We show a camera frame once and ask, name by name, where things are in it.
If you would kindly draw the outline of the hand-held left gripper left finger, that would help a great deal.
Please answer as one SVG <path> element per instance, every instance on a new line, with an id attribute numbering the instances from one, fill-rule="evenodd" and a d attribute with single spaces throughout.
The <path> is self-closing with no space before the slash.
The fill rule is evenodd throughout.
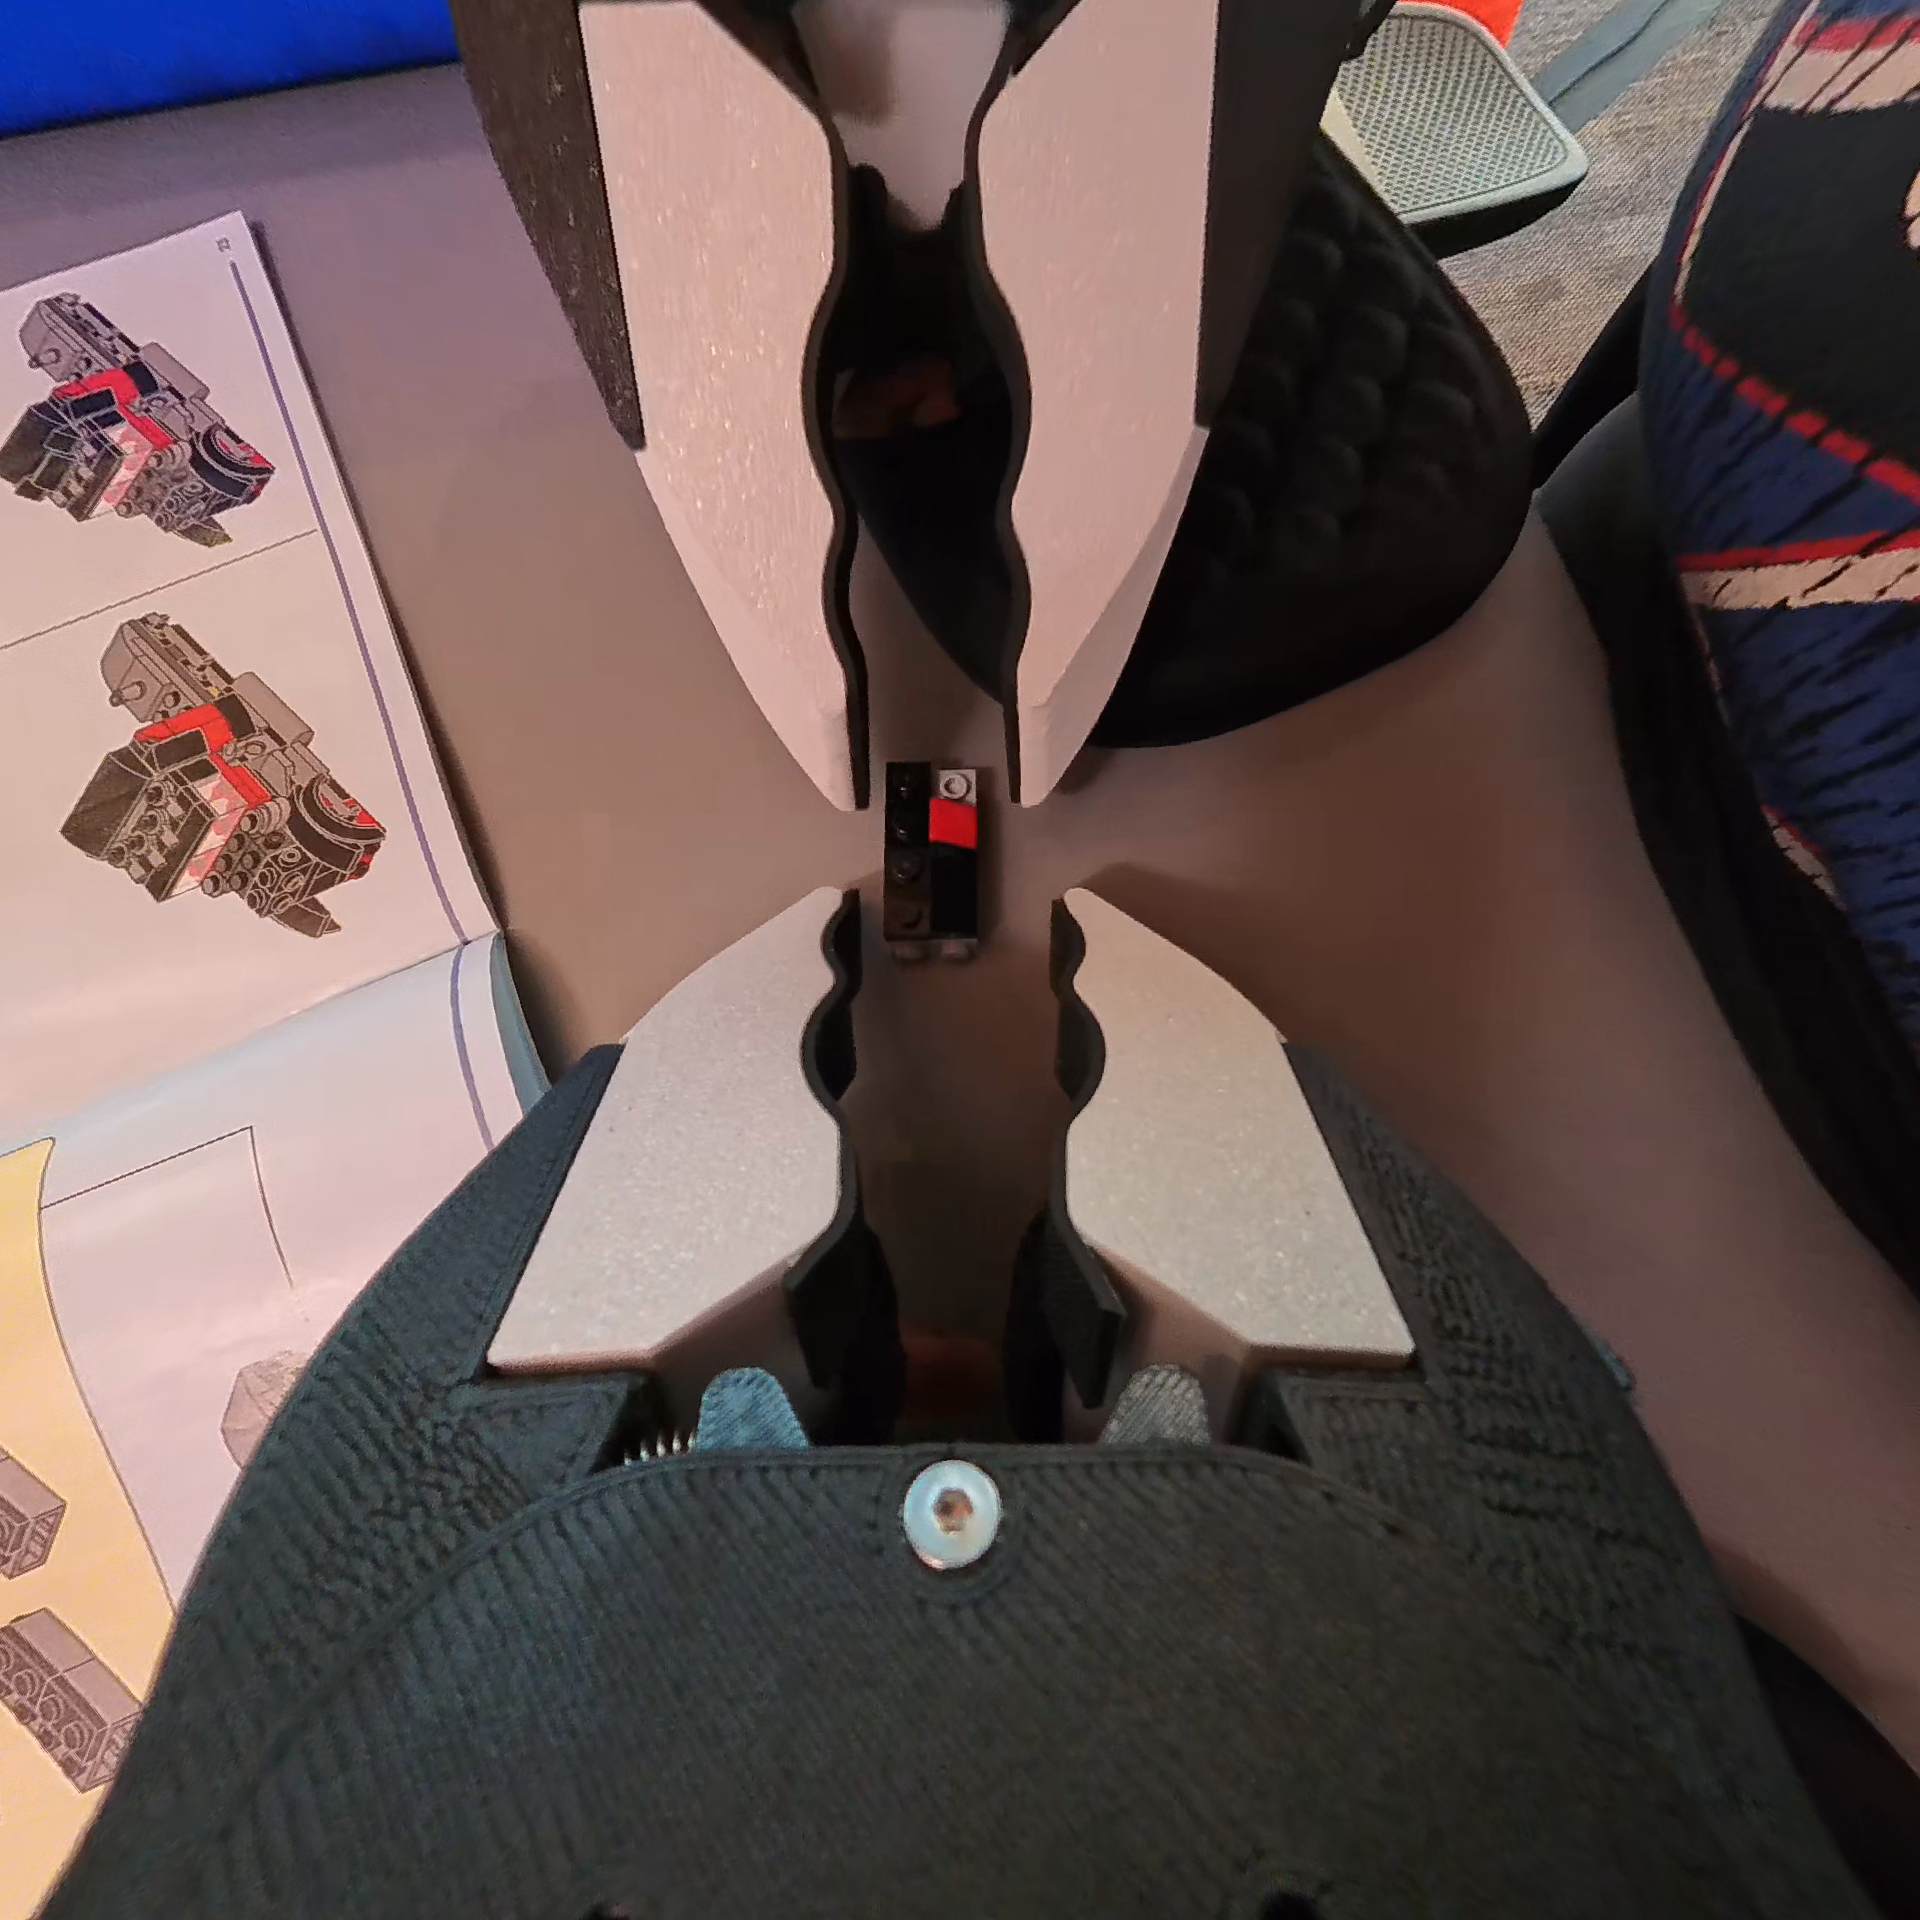
<path id="1" fill-rule="evenodd" d="M 695 1403 L 760 1366 L 792 1400 L 827 1400 L 783 1279 L 843 1197 L 842 1131 L 802 1070 L 843 906 L 812 892 L 635 1021 L 495 1332 L 498 1372 L 637 1364 Z"/>

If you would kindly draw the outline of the black and red brick assembly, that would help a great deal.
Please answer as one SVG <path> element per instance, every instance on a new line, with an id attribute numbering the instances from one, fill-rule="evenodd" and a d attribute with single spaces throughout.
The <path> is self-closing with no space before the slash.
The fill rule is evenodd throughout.
<path id="1" fill-rule="evenodd" d="M 975 955 L 981 938 L 979 823 L 977 767 L 888 760 L 880 933 L 893 959 Z"/>

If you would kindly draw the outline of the grey desk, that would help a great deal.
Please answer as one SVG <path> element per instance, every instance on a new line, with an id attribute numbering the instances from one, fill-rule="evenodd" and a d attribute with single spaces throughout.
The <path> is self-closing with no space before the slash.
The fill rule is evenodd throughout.
<path id="1" fill-rule="evenodd" d="M 762 720 L 610 427 L 461 75 L 4 141 L 4 283 L 260 221 L 549 1070 L 833 884 L 879 815 Z M 1041 1206 L 1049 903 L 1087 884 L 1324 1053 L 1639 1383 L 1738 1612 L 1915 1765 L 1915 1301 L 1768 1103 L 1648 867 L 1600 648 L 1527 530 L 1385 671 L 996 806 L 989 938 L 896 967 L 848 1095 L 915 1325 L 1001 1325 Z"/>

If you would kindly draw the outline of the instruction booklet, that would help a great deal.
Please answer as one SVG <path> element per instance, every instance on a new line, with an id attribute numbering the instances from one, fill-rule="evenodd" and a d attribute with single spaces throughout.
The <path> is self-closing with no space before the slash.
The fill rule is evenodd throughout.
<path id="1" fill-rule="evenodd" d="M 544 1090 L 250 221 L 2 295 L 2 1914 L 240 1472 Z"/>

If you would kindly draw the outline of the person's patterned navy sweater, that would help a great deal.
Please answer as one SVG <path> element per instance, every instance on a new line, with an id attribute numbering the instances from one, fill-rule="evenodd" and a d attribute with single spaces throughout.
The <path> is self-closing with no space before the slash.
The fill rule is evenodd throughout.
<path id="1" fill-rule="evenodd" d="M 1639 406 L 1722 718 L 1917 1032 L 1917 6 L 1784 4 L 1675 204 Z"/>

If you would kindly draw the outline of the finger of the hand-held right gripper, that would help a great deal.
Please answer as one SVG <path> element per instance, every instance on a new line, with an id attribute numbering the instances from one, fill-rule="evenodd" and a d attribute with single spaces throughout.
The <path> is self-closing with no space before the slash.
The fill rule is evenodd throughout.
<path id="1" fill-rule="evenodd" d="M 1063 779 L 1146 619 L 1195 421 L 1213 2 L 1072 4 L 977 130 L 983 260 L 1025 354 L 1019 802 Z"/>
<path id="2" fill-rule="evenodd" d="M 869 799 L 825 319 L 848 160 L 797 52 L 717 4 L 583 4 L 637 380 L 635 461 L 727 653 L 824 797 Z"/>

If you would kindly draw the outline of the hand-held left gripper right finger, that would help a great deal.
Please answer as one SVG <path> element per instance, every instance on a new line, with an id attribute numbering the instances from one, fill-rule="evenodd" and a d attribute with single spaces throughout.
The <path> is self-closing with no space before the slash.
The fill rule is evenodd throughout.
<path id="1" fill-rule="evenodd" d="M 1380 1254 L 1281 1031 L 1089 886 L 1051 907 L 1047 1349 L 1058 1408 L 1157 1364 L 1241 1408 L 1269 1368 L 1416 1378 Z"/>

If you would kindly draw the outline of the grey mesh office chair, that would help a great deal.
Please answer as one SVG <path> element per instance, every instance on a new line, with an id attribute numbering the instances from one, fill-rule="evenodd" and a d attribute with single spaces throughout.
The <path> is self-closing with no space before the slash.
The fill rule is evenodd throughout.
<path id="1" fill-rule="evenodd" d="M 1588 174 L 1498 36 L 1442 4 L 1362 12 L 1327 126 L 1439 259 L 1541 221 Z"/>

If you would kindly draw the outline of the blue plastic bin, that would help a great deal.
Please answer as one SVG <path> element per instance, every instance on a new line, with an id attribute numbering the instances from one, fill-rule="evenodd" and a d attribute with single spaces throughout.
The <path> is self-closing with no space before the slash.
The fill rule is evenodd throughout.
<path id="1" fill-rule="evenodd" d="M 447 2 L 4 2 L 2 132 L 456 56 Z"/>

